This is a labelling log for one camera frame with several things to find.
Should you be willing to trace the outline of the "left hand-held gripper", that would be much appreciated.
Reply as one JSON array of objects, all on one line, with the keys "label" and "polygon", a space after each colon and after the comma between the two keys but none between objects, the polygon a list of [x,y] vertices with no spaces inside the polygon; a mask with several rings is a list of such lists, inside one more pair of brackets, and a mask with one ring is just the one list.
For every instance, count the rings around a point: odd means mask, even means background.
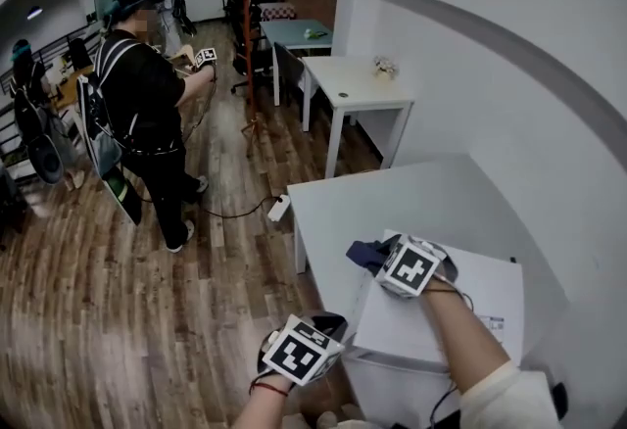
[{"label": "left hand-held gripper", "polygon": [[306,386],[322,376],[345,351],[348,322],[333,312],[297,316],[268,334],[258,352],[258,379],[280,374]]}]

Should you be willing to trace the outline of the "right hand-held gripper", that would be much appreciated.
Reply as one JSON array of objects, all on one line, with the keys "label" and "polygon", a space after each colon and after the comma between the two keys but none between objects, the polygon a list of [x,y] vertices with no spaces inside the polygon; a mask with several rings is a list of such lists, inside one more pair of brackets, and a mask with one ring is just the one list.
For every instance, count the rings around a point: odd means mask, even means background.
[{"label": "right hand-held gripper", "polygon": [[388,239],[389,254],[374,280],[402,298],[420,296],[431,279],[453,285],[458,268],[447,250],[434,242],[406,234]]}]

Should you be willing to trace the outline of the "dark blue cloth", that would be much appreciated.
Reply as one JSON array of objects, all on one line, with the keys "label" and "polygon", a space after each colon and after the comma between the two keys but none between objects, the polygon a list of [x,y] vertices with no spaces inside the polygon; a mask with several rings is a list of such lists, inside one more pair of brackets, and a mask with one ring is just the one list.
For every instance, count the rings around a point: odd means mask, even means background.
[{"label": "dark blue cloth", "polygon": [[386,263],[393,245],[398,237],[392,237],[384,241],[354,241],[346,253],[346,257],[356,265],[366,269],[376,276],[381,267]]}]

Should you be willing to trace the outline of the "white microwave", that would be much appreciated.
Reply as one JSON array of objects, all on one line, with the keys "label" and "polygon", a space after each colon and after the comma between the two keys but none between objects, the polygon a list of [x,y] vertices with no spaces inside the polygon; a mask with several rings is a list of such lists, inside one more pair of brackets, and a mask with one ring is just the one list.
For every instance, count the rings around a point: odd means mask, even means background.
[{"label": "white microwave", "polygon": [[[456,268],[449,279],[509,357],[519,364],[524,335],[521,267],[446,245],[442,249]],[[406,371],[448,371],[424,300],[390,292],[371,273],[362,278],[347,337],[347,358]]]}]

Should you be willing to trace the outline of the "person's left forearm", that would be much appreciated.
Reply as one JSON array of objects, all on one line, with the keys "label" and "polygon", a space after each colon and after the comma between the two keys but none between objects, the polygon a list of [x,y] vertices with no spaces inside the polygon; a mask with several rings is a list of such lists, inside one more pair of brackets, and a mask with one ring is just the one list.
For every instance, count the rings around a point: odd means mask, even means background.
[{"label": "person's left forearm", "polygon": [[289,390],[286,386],[258,382],[231,429],[281,429]]}]

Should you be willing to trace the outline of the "person's right forearm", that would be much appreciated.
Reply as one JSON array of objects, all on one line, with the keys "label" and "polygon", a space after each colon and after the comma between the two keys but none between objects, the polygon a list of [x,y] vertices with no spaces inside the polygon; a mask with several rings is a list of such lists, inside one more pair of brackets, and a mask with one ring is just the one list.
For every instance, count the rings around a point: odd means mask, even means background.
[{"label": "person's right forearm", "polygon": [[451,285],[435,280],[422,293],[441,338],[452,380],[465,394],[509,356]]}]

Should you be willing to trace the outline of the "white power strip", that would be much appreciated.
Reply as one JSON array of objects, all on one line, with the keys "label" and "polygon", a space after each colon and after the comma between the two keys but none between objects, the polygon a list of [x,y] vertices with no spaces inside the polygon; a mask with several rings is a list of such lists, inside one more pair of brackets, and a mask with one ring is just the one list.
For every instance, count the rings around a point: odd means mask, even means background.
[{"label": "white power strip", "polygon": [[290,197],[286,194],[281,194],[269,210],[267,214],[268,219],[272,222],[279,222],[290,208],[290,205]]}]

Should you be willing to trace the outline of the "small white desk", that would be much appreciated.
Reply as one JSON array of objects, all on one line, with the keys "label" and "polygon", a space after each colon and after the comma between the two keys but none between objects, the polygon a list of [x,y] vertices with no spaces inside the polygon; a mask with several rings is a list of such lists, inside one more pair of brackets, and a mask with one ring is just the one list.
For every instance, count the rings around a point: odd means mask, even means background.
[{"label": "small white desk", "polygon": [[302,59],[305,66],[305,89],[302,129],[310,129],[311,100],[321,89],[330,103],[333,115],[324,177],[335,174],[344,116],[347,113],[399,111],[392,127],[381,166],[389,167],[397,153],[410,116],[414,98],[396,80],[386,80],[371,72],[364,58],[320,56]]}]

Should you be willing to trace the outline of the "white flower pot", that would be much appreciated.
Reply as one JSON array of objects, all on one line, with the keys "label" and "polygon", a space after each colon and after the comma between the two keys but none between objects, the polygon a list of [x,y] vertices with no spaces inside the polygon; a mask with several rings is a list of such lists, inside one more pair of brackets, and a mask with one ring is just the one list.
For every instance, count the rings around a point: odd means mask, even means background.
[{"label": "white flower pot", "polygon": [[398,65],[388,57],[375,56],[373,58],[373,74],[376,77],[394,80],[398,73]]}]

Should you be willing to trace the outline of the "dark chair with draped cloth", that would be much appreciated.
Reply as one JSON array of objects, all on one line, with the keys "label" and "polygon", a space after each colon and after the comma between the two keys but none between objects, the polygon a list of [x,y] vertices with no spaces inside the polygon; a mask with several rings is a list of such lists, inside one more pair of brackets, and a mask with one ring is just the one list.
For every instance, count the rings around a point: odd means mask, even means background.
[{"label": "dark chair with draped cloth", "polygon": [[279,77],[279,94],[283,95],[286,105],[289,106],[293,96],[298,92],[302,92],[300,82],[305,66],[298,57],[281,43],[275,42],[273,51],[277,60],[277,67],[274,71]]}]

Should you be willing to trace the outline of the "light blue table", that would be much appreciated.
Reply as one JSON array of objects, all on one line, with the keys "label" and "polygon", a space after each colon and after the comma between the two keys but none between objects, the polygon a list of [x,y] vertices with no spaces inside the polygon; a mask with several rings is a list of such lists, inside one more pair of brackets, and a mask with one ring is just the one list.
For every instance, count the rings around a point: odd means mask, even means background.
[{"label": "light blue table", "polygon": [[[307,28],[323,30],[327,35],[317,40],[306,40],[304,32]],[[277,60],[273,51],[275,42],[283,44],[288,50],[313,50],[330,49],[333,42],[333,32],[317,20],[280,20],[261,22],[261,29],[265,39],[269,42],[272,52],[273,75],[273,102],[274,106],[280,105],[278,74],[274,71]]]}]

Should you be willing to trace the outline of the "red wooden coat rack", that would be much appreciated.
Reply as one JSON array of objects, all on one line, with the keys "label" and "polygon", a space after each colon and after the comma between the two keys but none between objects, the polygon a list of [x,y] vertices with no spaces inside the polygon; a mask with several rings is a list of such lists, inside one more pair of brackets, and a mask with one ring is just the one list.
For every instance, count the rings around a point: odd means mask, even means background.
[{"label": "red wooden coat rack", "polygon": [[246,108],[247,123],[241,128],[240,132],[246,140],[246,157],[252,158],[254,155],[255,145],[259,142],[261,123],[258,118],[258,102],[256,89],[254,84],[254,72],[252,62],[253,37],[251,35],[251,0],[242,0],[242,17],[243,17],[243,39],[244,39],[244,60],[246,63]]}]

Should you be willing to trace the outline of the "red checkered cloth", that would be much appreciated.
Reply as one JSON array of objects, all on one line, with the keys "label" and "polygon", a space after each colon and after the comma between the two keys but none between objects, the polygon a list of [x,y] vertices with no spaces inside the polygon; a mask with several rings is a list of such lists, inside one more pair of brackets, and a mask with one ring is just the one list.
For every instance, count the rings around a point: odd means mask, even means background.
[{"label": "red checkered cloth", "polygon": [[259,8],[262,22],[297,19],[296,9],[289,2],[263,3]]}]

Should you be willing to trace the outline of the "wooden clothes hanger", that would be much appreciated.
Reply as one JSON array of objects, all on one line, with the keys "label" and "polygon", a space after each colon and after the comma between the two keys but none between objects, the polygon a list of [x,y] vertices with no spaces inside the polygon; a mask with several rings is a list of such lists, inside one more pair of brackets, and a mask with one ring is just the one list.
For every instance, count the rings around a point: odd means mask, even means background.
[{"label": "wooden clothes hanger", "polygon": [[175,72],[187,77],[196,71],[195,54],[189,44],[183,45],[180,50],[166,60],[172,65]]}]

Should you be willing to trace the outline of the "black swivel chair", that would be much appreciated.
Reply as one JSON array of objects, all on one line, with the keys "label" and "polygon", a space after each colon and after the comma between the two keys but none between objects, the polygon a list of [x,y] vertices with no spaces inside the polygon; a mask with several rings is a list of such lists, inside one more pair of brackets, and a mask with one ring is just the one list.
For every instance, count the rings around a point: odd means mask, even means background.
[{"label": "black swivel chair", "polygon": [[[244,22],[244,0],[221,0],[225,14],[225,21],[229,24],[241,24]],[[257,26],[261,21],[261,0],[250,0],[250,21]]]}]

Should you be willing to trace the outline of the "black metal railing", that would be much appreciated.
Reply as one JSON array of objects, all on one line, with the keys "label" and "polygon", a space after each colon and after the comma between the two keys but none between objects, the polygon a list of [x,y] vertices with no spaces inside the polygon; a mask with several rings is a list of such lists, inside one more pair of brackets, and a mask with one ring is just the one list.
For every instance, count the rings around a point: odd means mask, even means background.
[{"label": "black metal railing", "polygon": [[[62,37],[50,42],[49,44],[41,47],[38,50],[32,52],[36,61],[42,62],[44,66],[49,69],[52,66],[53,59],[58,56],[63,56],[70,50],[70,44],[75,39],[82,39],[87,52],[92,54],[95,50],[97,37],[100,34],[100,24],[92,24],[81,27],[74,30]],[[10,78],[12,76],[12,70],[7,69],[0,75],[0,92],[3,95],[9,94]]]}]

